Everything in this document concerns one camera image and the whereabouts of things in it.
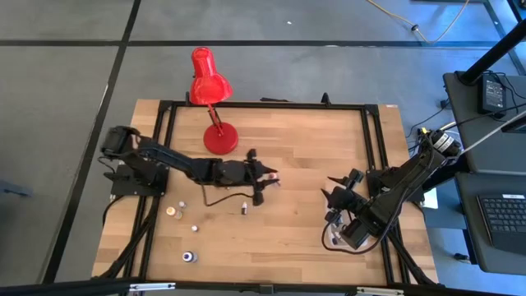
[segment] black table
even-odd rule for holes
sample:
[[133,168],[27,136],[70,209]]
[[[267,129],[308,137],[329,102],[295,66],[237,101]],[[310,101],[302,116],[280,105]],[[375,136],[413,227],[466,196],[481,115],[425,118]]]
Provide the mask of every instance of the black table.
[[[526,76],[508,76],[519,95],[526,97]],[[510,87],[502,77],[505,86]],[[477,113],[478,87],[465,86],[454,73],[444,75],[445,89],[450,98],[454,119],[457,123],[479,116]],[[506,90],[508,107],[514,105],[511,91]],[[515,96],[517,104],[526,102]],[[507,120],[516,115],[515,110],[509,110],[501,120]],[[480,140],[488,132],[502,123],[491,118],[480,118],[458,127],[464,148]],[[526,176],[526,135],[510,132],[497,132],[480,145],[466,152],[465,159],[469,171],[474,173],[499,173]]]
[[[508,76],[517,93],[526,96],[526,77]],[[505,86],[510,87],[504,77]],[[453,115],[457,123],[475,118],[477,113],[478,87],[465,86],[454,73],[444,75],[445,90],[448,93]],[[506,90],[507,105],[514,105],[511,91]],[[515,96],[517,104],[526,102]],[[516,115],[509,110],[502,120]],[[458,126],[464,148],[472,145],[502,123],[491,118],[479,118]],[[526,275],[526,256],[494,248],[482,220],[478,207],[479,193],[526,193],[526,135],[497,132],[480,145],[466,152],[455,165],[446,166],[433,174],[424,184],[424,190],[455,177],[468,231],[464,237],[472,262],[483,271]]]
[[526,193],[526,177],[489,173],[457,173],[455,181],[480,268],[486,272],[526,275],[526,256],[502,251],[491,245],[482,219],[482,212],[477,203],[478,194]]

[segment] black power adapter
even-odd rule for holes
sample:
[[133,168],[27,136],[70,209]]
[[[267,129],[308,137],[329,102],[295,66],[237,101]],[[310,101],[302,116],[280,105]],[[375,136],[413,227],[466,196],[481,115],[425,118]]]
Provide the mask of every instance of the black power adapter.
[[[506,109],[506,90],[495,75],[484,74],[478,82],[477,110],[480,114],[488,114]],[[495,113],[494,118],[503,118],[505,111]]]

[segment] lamp base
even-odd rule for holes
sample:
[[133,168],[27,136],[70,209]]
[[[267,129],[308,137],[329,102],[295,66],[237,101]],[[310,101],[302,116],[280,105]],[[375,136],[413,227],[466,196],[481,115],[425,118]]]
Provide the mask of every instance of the lamp base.
[[209,126],[205,131],[203,142],[206,149],[215,155],[225,155],[232,152],[238,145],[238,131],[229,123],[221,123],[223,135],[218,134],[214,125]]

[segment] floor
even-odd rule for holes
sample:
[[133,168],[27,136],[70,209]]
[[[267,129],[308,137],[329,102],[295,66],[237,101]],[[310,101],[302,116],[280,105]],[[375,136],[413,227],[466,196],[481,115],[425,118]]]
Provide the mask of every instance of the floor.
[[[417,22],[429,38],[439,35],[460,8],[458,3],[378,2]],[[510,30],[516,21],[506,0],[491,0],[491,4],[504,29]],[[132,6],[133,0],[0,1],[0,179],[35,193],[0,199],[0,285],[39,281],[108,81],[113,93],[103,131],[128,124],[136,99],[183,99],[191,84],[194,46],[190,44],[130,46],[120,69],[113,66],[121,56],[118,46],[93,46],[101,45],[97,43],[101,40],[121,40]],[[444,41],[497,41],[494,25],[484,6],[472,3]],[[63,46],[3,42],[14,39],[95,41]],[[418,40],[407,27],[365,1],[346,0],[143,0],[130,35],[132,41],[211,39],[398,42],[382,48],[211,48],[218,69],[233,85],[232,100],[265,96],[319,102],[321,94],[328,92],[334,102],[397,104],[406,132],[439,110],[438,102],[445,99],[442,74],[467,69],[487,51],[404,47],[404,42]],[[526,45],[521,44],[517,54],[526,65]],[[112,69],[120,71],[110,77]],[[492,69],[517,75],[509,56]],[[451,120],[451,112],[445,110],[426,125],[438,127]],[[90,276],[110,187],[103,171],[96,162],[90,166],[58,272],[60,281]],[[463,246],[461,232],[430,229],[428,233],[443,284],[526,294],[523,277],[485,274],[446,256]],[[468,280],[467,272],[477,276]]]

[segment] red desk lamp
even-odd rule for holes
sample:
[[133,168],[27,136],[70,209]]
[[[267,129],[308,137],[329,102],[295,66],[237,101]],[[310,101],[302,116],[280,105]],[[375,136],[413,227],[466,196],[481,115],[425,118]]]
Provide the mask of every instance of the red desk lamp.
[[191,84],[190,101],[193,104],[207,105],[212,119],[203,137],[206,149],[225,155],[238,144],[238,132],[229,123],[221,122],[213,104],[228,99],[232,95],[232,86],[215,69],[214,54],[208,48],[197,48],[191,53],[196,79]]

